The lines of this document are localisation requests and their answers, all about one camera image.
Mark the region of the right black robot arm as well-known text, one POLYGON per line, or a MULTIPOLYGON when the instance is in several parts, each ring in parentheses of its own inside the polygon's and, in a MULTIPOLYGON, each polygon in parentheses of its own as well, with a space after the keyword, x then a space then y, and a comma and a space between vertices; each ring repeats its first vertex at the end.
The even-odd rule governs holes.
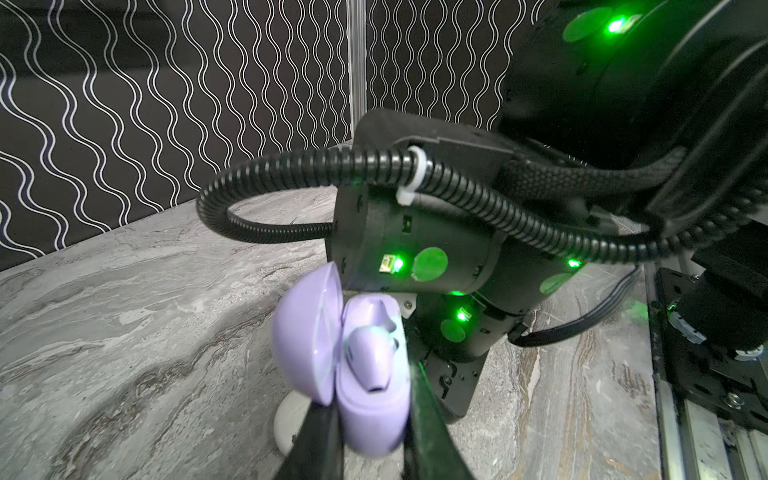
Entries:
POLYGON ((388 187, 341 188, 326 249, 345 288, 415 295, 410 350, 449 422, 498 340, 553 344, 614 309, 617 295, 531 331, 587 263, 692 251, 704 280, 681 318, 725 349, 767 336, 763 1, 563 1, 530 32, 489 127, 376 109, 356 143, 434 160, 407 206, 388 187))

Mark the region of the purple earbud charging case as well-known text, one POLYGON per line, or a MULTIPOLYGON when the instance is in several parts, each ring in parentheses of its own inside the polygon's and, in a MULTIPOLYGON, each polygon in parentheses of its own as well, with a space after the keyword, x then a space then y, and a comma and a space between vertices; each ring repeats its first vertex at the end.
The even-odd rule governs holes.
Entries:
POLYGON ((390 454, 402 442, 411 401, 411 375, 398 301, 387 294, 343 298, 335 263, 305 274, 281 298, 272 327, 275 361, 298 392, 339 407, 343 438, 357 453, 390 454), (394 372, 384 391, 366 392, 346 361, 346 340, 357 328, 380 326, 397 343, 394 372))

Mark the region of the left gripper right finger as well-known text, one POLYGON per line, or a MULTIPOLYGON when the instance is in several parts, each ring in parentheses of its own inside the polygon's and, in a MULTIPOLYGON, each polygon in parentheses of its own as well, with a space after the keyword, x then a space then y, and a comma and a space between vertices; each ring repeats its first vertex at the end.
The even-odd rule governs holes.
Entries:
POLYGON ((403 441, 404 479, 473 479, 456 448, 422 365, 409 361, 410 413, 403 441))

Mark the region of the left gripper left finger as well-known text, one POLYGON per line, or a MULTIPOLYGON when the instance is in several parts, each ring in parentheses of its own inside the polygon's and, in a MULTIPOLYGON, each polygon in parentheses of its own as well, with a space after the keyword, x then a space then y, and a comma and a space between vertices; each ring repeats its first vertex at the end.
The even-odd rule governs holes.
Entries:
POLYGON ((336 402, 311 403, 298 437, 274 479, 344 478, 344 442, 336 402))

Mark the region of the purple earbud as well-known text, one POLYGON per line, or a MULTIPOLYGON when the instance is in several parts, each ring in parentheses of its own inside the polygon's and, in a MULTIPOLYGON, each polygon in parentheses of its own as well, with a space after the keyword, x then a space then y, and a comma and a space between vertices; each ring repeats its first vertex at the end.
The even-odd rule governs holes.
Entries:
POLYGON ((397 343, 389 331, 370 325, 355 329, 346 340, 346 361, 366 392, 384 391, 394 372, 397 343))

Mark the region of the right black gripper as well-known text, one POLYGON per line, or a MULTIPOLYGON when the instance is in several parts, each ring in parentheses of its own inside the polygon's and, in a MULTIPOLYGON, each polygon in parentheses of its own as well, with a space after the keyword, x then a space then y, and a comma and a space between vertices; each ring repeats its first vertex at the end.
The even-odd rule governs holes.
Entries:
POLYGON ((471 315, 458 301, 456 296, 438 295, 430 302, 415 293, 398 295, 409 359, 423 368, 446 420, 466 416, 487 358, 465 350, 471 315))

